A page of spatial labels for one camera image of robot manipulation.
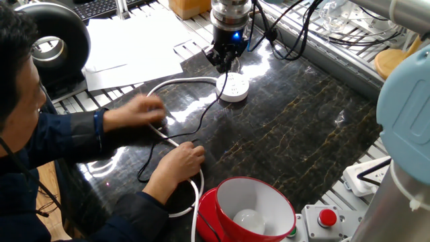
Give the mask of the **person's right hand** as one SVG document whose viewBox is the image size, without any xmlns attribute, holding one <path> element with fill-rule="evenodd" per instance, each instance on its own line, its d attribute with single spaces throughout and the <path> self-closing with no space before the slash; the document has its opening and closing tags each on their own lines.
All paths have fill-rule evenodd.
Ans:
<svg viewBox="0 0 430 242">
<path fill-rule="evenodd" d="M 205 149 L 203 146 L 195 147 L 192 142 L 187 141 L 174 148 L 160 160 L 153 176 L 177 185 L 196 175 L 204 161 Z"/>
</svg>

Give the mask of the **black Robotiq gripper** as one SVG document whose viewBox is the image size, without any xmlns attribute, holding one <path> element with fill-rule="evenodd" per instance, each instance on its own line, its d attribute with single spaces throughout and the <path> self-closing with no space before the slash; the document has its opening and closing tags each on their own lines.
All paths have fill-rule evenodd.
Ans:
<svg viewBox="0 0 430 242">
<path fill-rule="evenodd" d="M 247 27 L 239 30 L 223 30 L 215 26 L 213 46 L 203 48 L 202 53 L 219 73 L 229 72 L 234 60 L 239 58 L 247 49 L 249 39 L 246 33 Z M 221 57 L 225 55 L 226 65 Z"/>
</svg>

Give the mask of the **person's left hand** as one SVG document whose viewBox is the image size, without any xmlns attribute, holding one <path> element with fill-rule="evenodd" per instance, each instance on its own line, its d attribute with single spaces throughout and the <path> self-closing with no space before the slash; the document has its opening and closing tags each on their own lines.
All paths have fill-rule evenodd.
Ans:
<svg viewBox="0 0 430 242">
<path fill-rule="evenodd" d="M 165 107 L 159 97 L 138 94 L 127 104 L 104 113 L 103 131 L 110 132 L 124 127 L 145 126 L 160 122 L 165 116 Z"/>
</svg>

